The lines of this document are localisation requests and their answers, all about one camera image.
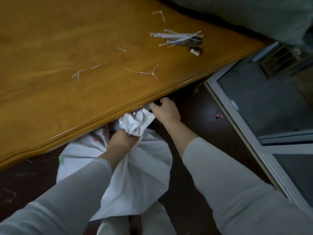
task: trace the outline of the wood grain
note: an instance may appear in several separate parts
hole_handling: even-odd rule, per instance
[[[165,23],[151,14],[161,9]],[[159,47],[164,40],[149,31],[165,28],[202,30],[203,55],[184,46]],[[0,0],[0,169],[65,144],[265,45],[157,0]],[[125,70],[152,72],[157,64],[159,80]],[[71,78],[81,69],[79,81]]]

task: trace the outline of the glass door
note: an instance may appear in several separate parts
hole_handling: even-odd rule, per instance
[[[251,56],[207,84],[287,197],[313,216],[313,75],[301,75],[312,65],[270,76]]]

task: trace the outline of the sleeve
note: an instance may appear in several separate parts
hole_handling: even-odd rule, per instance
[[[312,218],[204,139],[190,142],[183,163],[212,208],[222,234],[312,233]]]
[[[111,176],[110,163],[96,158],[4,220],[0,234],[83,234]]]

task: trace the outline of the hand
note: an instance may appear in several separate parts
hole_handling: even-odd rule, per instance
[[[180,121],[180,115],[174,101],[164,97],[160,102],[162,103],[161,106],[152,103],[150,109],[162,124],[166,124],[172,120]]]
[[[125,149],[126,152],[129,152],[139,139],[139,136],[128,136],[126,131],[121,129],[113,134],[111,140],[108,143],[107,150],[117,146],[119,148]]]

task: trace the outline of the person's left hand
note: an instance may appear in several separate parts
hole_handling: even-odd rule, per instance
[[[118,146],[128,152],[132,149],[136,142],[138,142],[139,139],[139,136],[128,136],[126,131],[124,129],[121,129],[113,134],[111,140],[108,143],[107,150],[112,147]]]

